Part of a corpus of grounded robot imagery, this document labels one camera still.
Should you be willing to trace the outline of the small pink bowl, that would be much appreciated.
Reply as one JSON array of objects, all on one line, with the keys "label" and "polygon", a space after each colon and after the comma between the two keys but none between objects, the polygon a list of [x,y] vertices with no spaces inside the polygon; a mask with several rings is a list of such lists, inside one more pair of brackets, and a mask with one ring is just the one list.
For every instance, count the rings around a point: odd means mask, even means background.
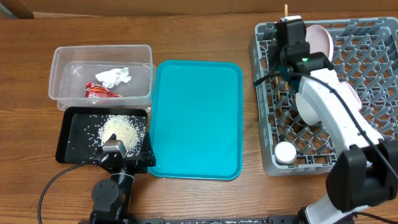
[{"label": "small pink bowl", "polygon": [[363,104],[358,96],[358,92],[348,82],[340,82],[340,85],[344,86],[346,89],[348,89],[351,92],[353,98],[356,101],[356,108],[358,111],[360,111],[363,107]]}]

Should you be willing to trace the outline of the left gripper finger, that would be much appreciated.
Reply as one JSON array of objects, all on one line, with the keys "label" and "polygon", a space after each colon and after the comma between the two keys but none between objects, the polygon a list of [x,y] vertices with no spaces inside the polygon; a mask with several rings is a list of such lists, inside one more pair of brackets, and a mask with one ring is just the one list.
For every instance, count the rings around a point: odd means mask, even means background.
[{"label": "left gripper finger", "polygon": [[114,152],[116,150],[116,135],[112,134],[108,140],[101,146],[101,152]]},{"label": "left gripper finger", "polygon": [[150,141],[150,134],[146,133],[141,146],[141,157],[146,167],[155,166],[155,154]]}]

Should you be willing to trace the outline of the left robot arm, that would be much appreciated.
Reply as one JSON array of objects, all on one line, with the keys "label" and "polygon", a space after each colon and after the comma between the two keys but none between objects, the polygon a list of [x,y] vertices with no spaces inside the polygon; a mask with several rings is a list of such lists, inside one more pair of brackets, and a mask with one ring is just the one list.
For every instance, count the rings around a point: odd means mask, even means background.
[{"label": "left robot arm", "polygon": [[129,213],[129,204],[136,174],[145,174],[156,165],[149,133],[146,133],[138,155],[128,158],[121,140],[112,134],[105,144],[97,148],[94,163],[110,173],[93,187],[93,211],[90,223],[138,223]]}]

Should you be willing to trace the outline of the grey bowl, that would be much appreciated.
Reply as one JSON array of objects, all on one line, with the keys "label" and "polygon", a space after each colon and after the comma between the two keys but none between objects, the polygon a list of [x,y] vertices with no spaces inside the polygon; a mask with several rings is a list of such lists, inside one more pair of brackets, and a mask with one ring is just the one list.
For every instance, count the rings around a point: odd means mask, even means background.
[{"label": "grey bowl", "polygon": [[295,100],[299,115],[306,124],[313,126],[321,121],[321,109],[318,104],[319,96],[317,94],[297,93],[295,96]]}]

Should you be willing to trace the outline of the small white cup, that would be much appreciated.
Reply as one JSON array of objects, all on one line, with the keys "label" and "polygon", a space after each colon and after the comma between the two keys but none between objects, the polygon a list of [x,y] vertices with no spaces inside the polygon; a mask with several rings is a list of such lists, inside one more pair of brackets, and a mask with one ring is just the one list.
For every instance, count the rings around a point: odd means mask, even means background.
[{"label": "small white cup", "polygon": [[297,158],[296,147],[287,141],[279,142],[274,148],[274,154],[279,164],[293,164]]}]

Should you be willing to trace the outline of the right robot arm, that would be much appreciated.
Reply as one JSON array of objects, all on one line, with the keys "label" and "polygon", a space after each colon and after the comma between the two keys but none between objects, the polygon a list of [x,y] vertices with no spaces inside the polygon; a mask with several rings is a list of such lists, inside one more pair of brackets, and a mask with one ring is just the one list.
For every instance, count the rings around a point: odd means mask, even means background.
[{"label": "right robot arm", "polygon": [[299,223],[348,223],[364,209],[397,197],[397,141],[387,141],[354,106],[323,52],[310,52],[300,16],[275,24],[278,58],[268,76],[282,77],[305,100],[329,134],[337,161],[326,178],[326,195],[303,207]]}]

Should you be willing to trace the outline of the white tissue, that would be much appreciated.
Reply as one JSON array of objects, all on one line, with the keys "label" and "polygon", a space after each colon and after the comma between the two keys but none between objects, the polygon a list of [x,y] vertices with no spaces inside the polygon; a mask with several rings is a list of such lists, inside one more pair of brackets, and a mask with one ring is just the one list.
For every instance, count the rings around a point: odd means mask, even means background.
[{"label": "white tissue", "polygon": [[127,67],[104,71],[96,74],[95,77],[105,88],[113,88],[121,82],[128,83],[132,78]]}]

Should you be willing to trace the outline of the red snack wrapper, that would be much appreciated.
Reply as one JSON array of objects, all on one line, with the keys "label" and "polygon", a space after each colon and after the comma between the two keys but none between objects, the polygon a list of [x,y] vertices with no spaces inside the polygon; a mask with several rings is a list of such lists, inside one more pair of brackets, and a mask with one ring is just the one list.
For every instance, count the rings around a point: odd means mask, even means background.
[{"label": "red snack wrapper", "polygon": [[122,95],[119,95],[117,93],[113,93],[109,91],[107,88],[105,88],[102,85],[95,84],[92,82],[86,82],[86,92],[85,92],[85,97],[86,98],[119,98],[123,97]]}]

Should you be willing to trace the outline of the large white plate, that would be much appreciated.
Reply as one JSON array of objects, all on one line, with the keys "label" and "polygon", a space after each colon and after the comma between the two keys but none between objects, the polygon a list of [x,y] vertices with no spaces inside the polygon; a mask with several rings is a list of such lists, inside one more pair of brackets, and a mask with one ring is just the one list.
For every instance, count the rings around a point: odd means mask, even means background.
[{"label": "large white plate", "polygon": [[306,28],[305,41],[310,44],[310,53],[322,52],[329,61],[333,58],[333,40],[330,33],[320,25]]}]

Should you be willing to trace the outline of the wooden chopstick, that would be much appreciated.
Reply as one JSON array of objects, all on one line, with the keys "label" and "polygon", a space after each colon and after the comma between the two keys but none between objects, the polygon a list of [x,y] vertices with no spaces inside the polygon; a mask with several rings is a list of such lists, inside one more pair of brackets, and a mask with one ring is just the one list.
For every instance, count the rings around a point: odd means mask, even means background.
[{"label": "wooden chopstick", "polygon": [[277,108],[279,109],[279,111],[281,113],[282,113],[282,104],[283,104],[283,102],[281,102],[282,97],[281,97],[280,90],[281,90],[283,84],[284,83],[281,82],[279,80],[279,78],[275,79],[275,92],[276,92],[276,95],[277,95]]},{"label": "wooden chopstick", "polygon": [[284,17],[287,17],[288,15],[289,15],[289,8],[288,8],[288,5],[285,4],[284,5]]}]

